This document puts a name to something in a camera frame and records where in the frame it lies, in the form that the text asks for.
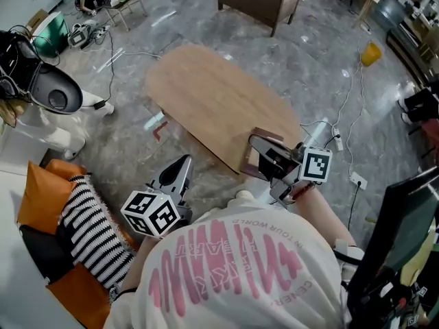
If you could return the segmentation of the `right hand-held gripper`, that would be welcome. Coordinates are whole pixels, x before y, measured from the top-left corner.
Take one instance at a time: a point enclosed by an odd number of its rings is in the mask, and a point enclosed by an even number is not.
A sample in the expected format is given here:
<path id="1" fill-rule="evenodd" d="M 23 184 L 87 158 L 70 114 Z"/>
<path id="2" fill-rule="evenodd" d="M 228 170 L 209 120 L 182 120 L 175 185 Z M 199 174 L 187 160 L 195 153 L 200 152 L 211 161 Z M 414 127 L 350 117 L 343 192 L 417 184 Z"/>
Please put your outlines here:
<path id="1" fill-rule="evenodd" d="M 328 180 L 332 151 L 303 142 L 290 149 L 282 142 L 251 134 L 251 147 L 259 152 L 259 172 L 270 183 L 270 195 L 282 206 L 296 201 L 293 192 L 300 184 L 313 188 Z"/>

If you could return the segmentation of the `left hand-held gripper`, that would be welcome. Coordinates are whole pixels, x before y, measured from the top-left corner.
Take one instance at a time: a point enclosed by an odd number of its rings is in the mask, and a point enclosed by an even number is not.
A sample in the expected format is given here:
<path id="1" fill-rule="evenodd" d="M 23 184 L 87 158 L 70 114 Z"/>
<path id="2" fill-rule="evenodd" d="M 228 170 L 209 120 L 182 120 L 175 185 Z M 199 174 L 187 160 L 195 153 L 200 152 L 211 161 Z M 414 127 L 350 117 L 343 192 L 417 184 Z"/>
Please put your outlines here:
<path id="1" fill-rule="evenodd" d="M 184 198 L 192 173 L 193 160 L 186 154 L 162 170 L 158 183 L 132 191 L 120 210 L 129 226 L 143 236 L 164 237 L 189 225 L 193 212 Z"/>

